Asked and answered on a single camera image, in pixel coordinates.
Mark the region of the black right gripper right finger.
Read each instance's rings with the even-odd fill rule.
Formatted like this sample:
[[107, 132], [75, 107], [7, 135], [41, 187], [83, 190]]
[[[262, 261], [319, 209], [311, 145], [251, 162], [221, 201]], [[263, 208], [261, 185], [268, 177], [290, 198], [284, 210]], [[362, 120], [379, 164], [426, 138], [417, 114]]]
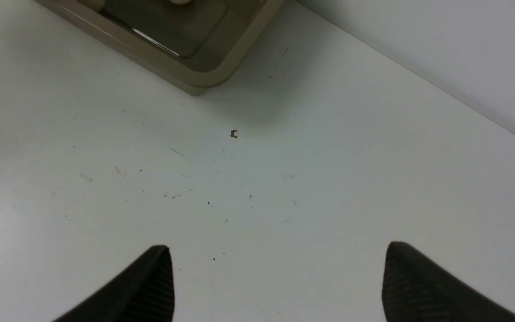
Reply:
[[515, 313], [402, 241], [386, 251], [382, 305], [388, 322], [515, 322]]

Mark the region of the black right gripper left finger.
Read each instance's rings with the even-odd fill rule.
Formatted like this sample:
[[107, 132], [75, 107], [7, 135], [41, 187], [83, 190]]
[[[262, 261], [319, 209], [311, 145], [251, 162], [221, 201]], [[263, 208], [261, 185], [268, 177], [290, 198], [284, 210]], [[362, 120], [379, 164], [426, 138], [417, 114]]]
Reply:
[[56, 322], [171, 322], [175, 295], [169, 247], [155, 245]]

